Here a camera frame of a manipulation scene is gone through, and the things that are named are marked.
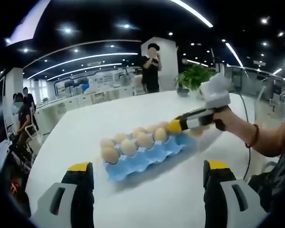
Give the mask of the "person's right hand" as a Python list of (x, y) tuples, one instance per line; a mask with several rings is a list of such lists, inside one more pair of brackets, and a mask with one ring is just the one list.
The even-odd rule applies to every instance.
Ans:
[(228, 106), (214, 110), (213, 123), (220, 131), (226, 131), (240, 138), (250, 148), (258, 139), (259, 129), (255, 124), (244, 121), (234, 114)]

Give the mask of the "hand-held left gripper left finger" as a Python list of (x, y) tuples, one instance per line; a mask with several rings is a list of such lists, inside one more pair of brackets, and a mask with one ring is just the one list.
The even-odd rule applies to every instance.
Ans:
[(52, 184), (30, 217), (37, 228), (93, 228), (94, 172), (91, 162), (72, 165), (61, 182)]

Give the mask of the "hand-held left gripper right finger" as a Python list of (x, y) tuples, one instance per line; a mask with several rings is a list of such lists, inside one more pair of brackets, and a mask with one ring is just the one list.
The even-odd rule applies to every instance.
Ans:
[(259, 195), (221, 161), (204, 161), (203, 187), (206, 228), (257, 228), (267, 217)]

